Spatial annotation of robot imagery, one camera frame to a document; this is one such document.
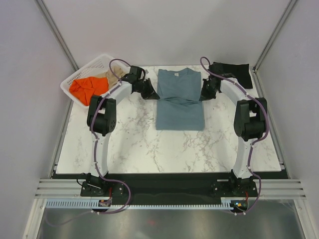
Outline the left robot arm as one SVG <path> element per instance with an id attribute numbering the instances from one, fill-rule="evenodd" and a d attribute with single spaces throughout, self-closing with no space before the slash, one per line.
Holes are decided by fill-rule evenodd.
<path id="1" fill-rule="evenodd" d="M 138 66 L 131 66 L 129 73 L 105 96 L 93 95 L 91 98 L 87 126 L 92 136 L 92 176 L 104 177 L 108 174 L 108 145 L 117 123 L 117 104 L 132 93 L 139 93 L 144 100 L 160 99 L 151 80 L 146 77 L 146 71 Z"/>

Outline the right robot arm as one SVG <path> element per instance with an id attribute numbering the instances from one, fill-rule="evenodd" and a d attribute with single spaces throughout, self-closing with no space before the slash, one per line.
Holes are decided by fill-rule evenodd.
<path id="1" fill-rule="evenodd" d="M 201 66 L 209 76 L 203 79 L 200 100 L 212 100 L 217 93 L 223 93 L 236 107 L 233 126 L 238 137 L 238 150 L 232 169 L 236 179 L 228 183 L 228 190 L 232 195 L 240 196 L 246 191 L 243 180 L 254 176 L 251 166 L 254 147 L 266 139 L 270 131 L 267 100 L 249 94 L 235 77 L 218 75 L 204 64 Z"/>

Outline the blue t shirt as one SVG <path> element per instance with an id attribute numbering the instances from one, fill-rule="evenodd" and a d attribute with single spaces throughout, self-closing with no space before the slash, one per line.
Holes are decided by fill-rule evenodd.
<path id="1" fill-rule="evenodd" d="M 157 92 L 160 97 L 157 102 L 157 130 L 204 130 L 200 72 L 190 68 L 180 71 L 159 69 Z"/>

